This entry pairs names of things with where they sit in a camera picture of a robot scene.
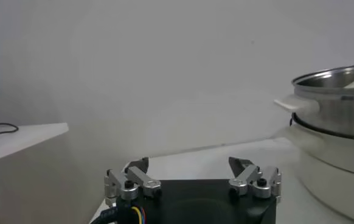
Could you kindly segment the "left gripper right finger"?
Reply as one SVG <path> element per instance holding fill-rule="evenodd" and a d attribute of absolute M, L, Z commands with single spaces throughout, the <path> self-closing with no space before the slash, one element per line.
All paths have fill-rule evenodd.
<path fill-rule="evenodd" d="M 248 159 L 229 157 L 229 166 L 234 177 L 228 181 L 230 193 L 237 198 L 251 194 L 266 200 L 271 197 L 280 203 L 282 195 L 282 173 L 275 166 L 261 169 Z"/>

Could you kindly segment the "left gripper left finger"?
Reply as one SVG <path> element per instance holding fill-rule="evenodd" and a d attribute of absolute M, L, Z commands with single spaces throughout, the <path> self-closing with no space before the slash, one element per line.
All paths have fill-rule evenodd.
<path fill-rule="evenodd" d="M 143 197 L 159 199 L 162 195 L 162 184 L 147 175 L 149 157 L 129 162 L 121 172 L 112 169 L 106 171 L 104 177 L 105 203 L 113 207 L 121 198 L 133 201 L 142 193 Z"/>

